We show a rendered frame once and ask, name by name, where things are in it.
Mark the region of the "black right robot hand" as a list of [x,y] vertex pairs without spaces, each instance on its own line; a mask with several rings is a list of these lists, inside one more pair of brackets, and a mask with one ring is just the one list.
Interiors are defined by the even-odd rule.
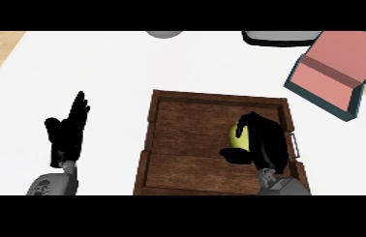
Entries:
[[244,127],[249,129],[249,151],[242,148],[224,148],[219,154],[229,163],[254,164],[257,169],[275,169],[282,174],[288,165],[289,153],[282,126],[254,111],[245,114],[238,123],[236,136]]

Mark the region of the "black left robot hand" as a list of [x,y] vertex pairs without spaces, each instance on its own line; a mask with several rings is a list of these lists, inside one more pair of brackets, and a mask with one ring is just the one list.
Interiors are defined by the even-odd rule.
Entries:
[[50,166],[61,167],[61,163],[66,161],[75,162],[80,158],[83,131],[86,127],[87,114],[90,105],[84,98],[84,92],[77,93],[68,118],[59,120],[58,118],[47,118],[44,126],[52,143],[52,159]]

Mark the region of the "yellow lemon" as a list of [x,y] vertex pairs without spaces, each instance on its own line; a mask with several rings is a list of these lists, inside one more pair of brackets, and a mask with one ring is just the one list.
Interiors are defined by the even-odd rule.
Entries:
[[248,127],[244,127],[241,136],[236,136],[236,130],[238,125],[232,126],[230,133],[229,133],[229,139],[232,143],[233,148],[242,148],[247,151],[249,151],[249,129]]

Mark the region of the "brown wooden tray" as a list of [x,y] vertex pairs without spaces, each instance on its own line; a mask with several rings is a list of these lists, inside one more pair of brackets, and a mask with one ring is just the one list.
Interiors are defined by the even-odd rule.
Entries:
[[255,194],[254,165],[226,162],[229,132],[241,116],[257,112],[295,131],[288,100],[157,90],[140,154],[134,194]]

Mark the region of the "pink cardboard box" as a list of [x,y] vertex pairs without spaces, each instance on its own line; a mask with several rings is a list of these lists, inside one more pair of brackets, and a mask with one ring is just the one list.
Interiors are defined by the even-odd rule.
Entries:
[[344,121],[357,117],[366,86],[366,31],[323,31],[285,87]]

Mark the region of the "pale wooden board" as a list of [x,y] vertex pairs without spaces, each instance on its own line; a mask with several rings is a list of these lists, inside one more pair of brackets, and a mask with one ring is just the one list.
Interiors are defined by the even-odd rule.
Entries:
[[0,66],[3,65],[22,37],[25,31],[2,31],[0,32]]

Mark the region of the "black and grey appliance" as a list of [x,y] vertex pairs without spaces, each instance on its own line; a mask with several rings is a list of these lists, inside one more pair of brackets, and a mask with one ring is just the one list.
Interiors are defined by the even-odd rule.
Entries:
[[244,31],[244,41],[261,46],[307,46],[311,45],[320,31]]

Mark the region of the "grey round object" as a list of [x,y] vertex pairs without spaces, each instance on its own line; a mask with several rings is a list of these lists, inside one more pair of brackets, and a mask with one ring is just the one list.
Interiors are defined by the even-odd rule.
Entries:
[[158,39],[170,39],[182,34],[183,31],[146,31]]

